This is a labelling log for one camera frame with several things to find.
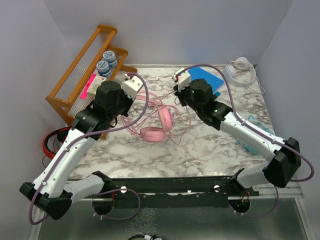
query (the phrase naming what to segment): wall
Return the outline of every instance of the wall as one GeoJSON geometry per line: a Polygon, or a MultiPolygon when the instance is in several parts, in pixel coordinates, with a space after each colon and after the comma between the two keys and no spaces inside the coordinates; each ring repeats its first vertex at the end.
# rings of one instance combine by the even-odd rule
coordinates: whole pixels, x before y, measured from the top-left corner
{"type": "MultiPolygon", "coordinates": [[[[320,1],[296,0],[258,64],[264,99],[278,135],[299,140],[315,177],[302,183],[305,205],[320,239],[320,1]]],[[[306,177],[306,164],[299,172],[306,177]]]]}
{"type": "Polygon", "coordinates": [[[41,142],[62,121],[45,96],[72,55],[41,0],[1,1],[0,239],[26,240],[29,201],[19,192],[43,170],[41,142]]]}
{"type": "Polygon", "coordinates": [[[43,0],[75,56],[97,24],[129,64],[257,64],[293,0],[43,0]]]}

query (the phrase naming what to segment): teal object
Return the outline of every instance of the teal object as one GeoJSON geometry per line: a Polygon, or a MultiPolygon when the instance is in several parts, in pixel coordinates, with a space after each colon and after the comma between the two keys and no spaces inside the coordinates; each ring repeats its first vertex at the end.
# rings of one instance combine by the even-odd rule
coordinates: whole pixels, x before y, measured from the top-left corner
{"type": "Polygon", "coordinates": [[[189,69],[188,73],[191,75],[191,81],[196,79],[205,79],[206,82],[212,87],[213,94],[224,84],[222,79],[198,66],[189,69]]]}
{"type": "MultiPolygon", "coordinates": [[[[261,128],[262,130],[266,131],[267,133],[274,135],[274,133],[273,133],[268,127],[266,127],[263,122],[258,121],[254,116],[250,115],[250,116],[247,118],[247,120],[248,120],[250,123],[258,126],[259,128],[261,128]]],[[[246,143],[243,142],[243,141],[237,140],[237,141],[235,142],[235,144],[241,144],[245,149],[247,149],[248,151],[250,151],[250,153],[252,153],[252,154],[254,154],[254,155],[259,155],[259,152],[258,152],[257,150],[255,150],[252,146],[246,144],[246,143]]]]}

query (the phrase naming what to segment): pink headphones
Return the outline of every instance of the pink headphones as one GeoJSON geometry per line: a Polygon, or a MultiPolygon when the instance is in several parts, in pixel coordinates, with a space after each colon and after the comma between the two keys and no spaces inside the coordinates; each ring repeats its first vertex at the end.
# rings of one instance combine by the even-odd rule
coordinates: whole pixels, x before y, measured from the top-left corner
{"type": "MultiPolygon", "coordinates": [[[[171,133],[171,130],[173,128],[173,124],[174,124],[174,117],[175,115],[180,115],[180,112],[179,110],[173,106],[173,105],[165,105],[163,102],[162,102],[162,99],[165,98],[166,96],[162,97],[161,99],[154,93],[152,92],[149,92],[150,95],[154,96],[156,99],[152,99],[152,98],[149,98],[149,101],[148,101],[148,106],[149,107],[153,107],[153,111],[142,121],[140,122],[138,125],[136,126],[131,126],[131,127],[128,127],[126,128],[132,135],[135,135],[135,136],[139,136],[141,137],[143,140],[146,140],[148,142],[155,142],[155,143],[159,143],[159,142],[162,142],[166,137],[171,137],[171,136],[182,136],[189,128],[190,128],[190,125],[191,125],[191,117],[189,117],[189,126],[188,128],[183,131],[182,134],[179,134],[179,135],[173,135],[171,133]],[[175,110],[175,113],[172,113],[170,111],[169,108],[173,108],[175,110]],[[161,127],[155,127],[155,126],[151,126],[151,124],[154,122],[155,120],[155,117],[156,117],[156,113],[159,117],[159,120],[160,120],[160,124],[161,124],[161,127]],[[141,128],[139,130],[139,128],[142,126],[143,123],[146,122],[147,119],[149,119],[151,116],[153,115],[153,118],[152,118],[152,121],[151,123],[149,124],[148,127],[144,127],[144,128],[141,128]]],[[[146,97],[145,96],[142,96],[142,95],[137,95],[136,96],[136,99],[137,100],[142,100],[142,101],[145,101],[146,100],[146,97]]],[[[131,120],[129,117],[127,117],[127,120],[128,122],[130,123],[131,120]]],[[[121,117],[121,121],[122,121],[122,124],[123,125],[127,125],[128,122],[125,121],[125,118],[122,116],[121,117]]]]}

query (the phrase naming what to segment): marble table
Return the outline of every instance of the marble table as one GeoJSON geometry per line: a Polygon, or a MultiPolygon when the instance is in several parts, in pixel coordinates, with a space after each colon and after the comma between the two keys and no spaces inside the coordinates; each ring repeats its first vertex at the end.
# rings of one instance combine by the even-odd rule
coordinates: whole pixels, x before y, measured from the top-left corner
{"type": "MultiPolygon", "coordinates": [[[[172,91],[174,83],[171,77],[179,68],[140,67],[138,73],[146,80],[149,91],[161,97],[172,91]]],[[[219,77],[215,70],[204,69],[219,77]]],[[[249,81],[251,75],[249,72],[238,72],[237,77],[249,81]]],[[[245,118],[253,115],[272,129],[257,82],[246,88],[231,88],[238,113],[245,118]]],[[[221,95],[217,100],[230,105],[225,84],[218,91],[221,95]]],[[[174,101],[175,96],[171,94],[164,103],[174,105],[174,101]]],[[[136,100],[129,115],[136,118],[143,106],[143,101],[136,100]]],[[[173,133],[181,133],[189,123],[186,109],[180,105],[177,107],[180,116],[174,119],[173,133]]],[[[250,168],[264,162],[261,156],[253,155],[235,144],[233,136],[205,125],[192,110],[190,113],[191,128],[179,145],[168,138],[160,143],[147,142],[126,130],[110,133],[106,140],[99,140],[89,149],[70,179],[79,180],[95,171],[111,178],[226,176],[233,175],[240,168],[250,168]]]]}

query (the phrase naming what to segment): white marble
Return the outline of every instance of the white marble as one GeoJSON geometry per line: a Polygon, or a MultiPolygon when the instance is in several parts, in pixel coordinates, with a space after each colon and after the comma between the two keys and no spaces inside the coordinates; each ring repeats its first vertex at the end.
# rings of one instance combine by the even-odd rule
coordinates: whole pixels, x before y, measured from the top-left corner
{"type": "MultiPolygon", "coordinates": [[[[138,73],[146,80],[149,91],[164,96],[172,91],[171,77],[177,69],[179,67],[138,68],[138,73]]],[[[209,72],[219,76],[214,70],[209,72]]],[[[241,72],[237,77],[248,81],[251,76],[249,72],[241,72]]],[[[256,93],[260,91],[257,85],[231,88],[235,107],[241,116],[246,118],[252,114],[271,127],[263,97],[256,93]]],[[[221,96],[217,100],[230,105],[225,84],[218,91],[221,96]]],[[[172,94],[164,102],[174,105],[174,100],[172,94]]],[[[129,112],[133,119],[139,115],[143,104],[135,101],[129,112]]],[[[177,107],[181,115],[174,120],[173,133],[181,132],[188,124],[186,109],[180,105],[177,107]]],[[[146,142],[126,130],[110,133],[106,140],[99,140],[90,148],[70,178],[82,179],[94,171],[101,171],[111,178],[225,176],[264,161],[261,156],[252,155],[236,145],[236,139],[231,135],[205,125],[192,110],[190,113],[191,128],[179,145],[169,139],[161,143],[146,142]]]]}

